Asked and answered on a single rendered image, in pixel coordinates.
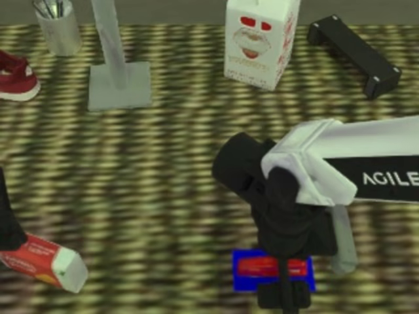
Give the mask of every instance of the patterned tablecloth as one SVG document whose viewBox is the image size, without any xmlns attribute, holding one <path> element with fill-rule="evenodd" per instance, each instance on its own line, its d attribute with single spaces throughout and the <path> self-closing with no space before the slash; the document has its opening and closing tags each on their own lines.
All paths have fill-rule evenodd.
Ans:
<svg viewBox="0 0 419 314">
<path fill-rule="evenodd" d="M 258 313 L 232 292 L 230 252 L 255 241 L 247 205 L 218 186 L 220 146 L 246 131 L 280 139 L 303 120 L 343 122 L 419 113 L 419 27 L 354 28 L 404 70 L 378 100 L 362 77 L 299 28 L 275 92 L 223 77 L 219 26 L 121 27 L 128 61 L 152 65 L 148 109 L 87 113 L 88 72 L 103 57 L 93 26 L 73 58 L 46 51 L 37 26 L 0 27 L 0 49 L 28 57 L 43 83 L 27 103 L 0 101 L 0 164 L 24 228 L 81 252 L 78 295 L 0 272 L 2 314 Z M 417 314 L 419 206 L 350 208 L 360 269 L 334 276 L 316 259 L 312 314 Z"/>
</svg>

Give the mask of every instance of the black object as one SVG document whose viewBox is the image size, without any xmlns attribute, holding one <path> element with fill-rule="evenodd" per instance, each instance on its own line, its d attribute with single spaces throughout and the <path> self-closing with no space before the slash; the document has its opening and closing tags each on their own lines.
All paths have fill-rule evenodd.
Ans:
<svg viewBox="0 0 419 314">
<path fill-rule="evenodd" d="M 336 15 L 311 23 L 307 39 L 314 45 L 329 43 L 365 74 L 367 82 L 363 93 L 368 99 L 375 99 L 399 84 L 401 70 L 388 62 Z"/>
<path fill-rule="evenodd" d="M 261 160 L 274 145 L 272 140 L 258 143 L 239 133 L 219 151 L 212 174 L 250 204 L 259 248 L 279 261 L 280 282 L 258 287 L 259 305 L 294 314 L 310 306 L 310 291 L 307 283 L 289 280 L 287 261 L 333 256 L 337 244 L 331 216 L 325 208 L 296 203 L 299 184 L 292 173 L 277 167 L 265 179 Z"/>
<path fill-rule="evenodd" d="M 330 158 L 357 186 L 356 198 L 419 202 L 419 156 Z"/>
<path fill-rule="evenodd" d="M 0 251 L 16 251 L 27 235 L 13 214 L 7 194 L 5 175 L 0 168 Z"/>
</svg>

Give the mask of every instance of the red shoe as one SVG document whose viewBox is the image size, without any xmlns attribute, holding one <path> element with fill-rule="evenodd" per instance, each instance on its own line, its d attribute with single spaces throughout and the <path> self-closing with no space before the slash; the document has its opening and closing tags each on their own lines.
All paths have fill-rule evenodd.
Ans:
<svg viewBox="0 0 419 314">
<path fill-rule="evenodd" d="M 41 84 L 26 59 L 0 50 L 0 99 L 28 101 L 40 89 Z"/>
</svg>

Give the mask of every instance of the woven rug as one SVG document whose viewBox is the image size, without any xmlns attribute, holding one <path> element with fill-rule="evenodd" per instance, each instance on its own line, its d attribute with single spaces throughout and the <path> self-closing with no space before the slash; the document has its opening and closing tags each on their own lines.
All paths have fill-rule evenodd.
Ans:
<svg viewBox="0 0 419 314">
<path fill-rule="evenodd" d="M 297 31 L 275 92 L 223 77 L 219 26 L 121 27 L 127 61 L 152 65 L 153 106 L 87 113 L 89 66 L 103 63 L 92 26 L 77 56 L 46 51 L 37 26 L 0 27 L 0 49 L 27 57 L 43 83 L 27 103 L 0 101 L 0 164 L 31 233 L 78 250 L 90 269 L 70 294 L 0 269 L 2 314 L 243 314 L 230 253 L 255 242 L 249 208 L 211 178 L 235 133 L 280 139 L 304 120 L 343 122 L 419 113 L 419 27 L 354 27 L 404 70 L 400 86 L 365 100 L 362 77 Z M 315 260 L 311 314 L 417 314 L 419 206 L 350 207 L 360 267 L 346 277 Z"/>
</svg>

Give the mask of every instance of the red and white box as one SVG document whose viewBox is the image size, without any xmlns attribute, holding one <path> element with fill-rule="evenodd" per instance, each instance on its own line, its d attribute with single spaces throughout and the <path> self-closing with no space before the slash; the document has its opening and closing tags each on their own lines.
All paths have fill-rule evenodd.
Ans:
<svg viewBox="0 0 419 314">
<path fill-rule="evenodd" d="M 226 77 L 274 90 L 294 42 L 301 0 L 228 0 Z"/>
<path fill-rule="evenodd" d="M 80 254 L 34 235 L 17 251 L 0 252 L 9 268 L 64 290 L 79 293 L 88 277 Z"/>
</svg>

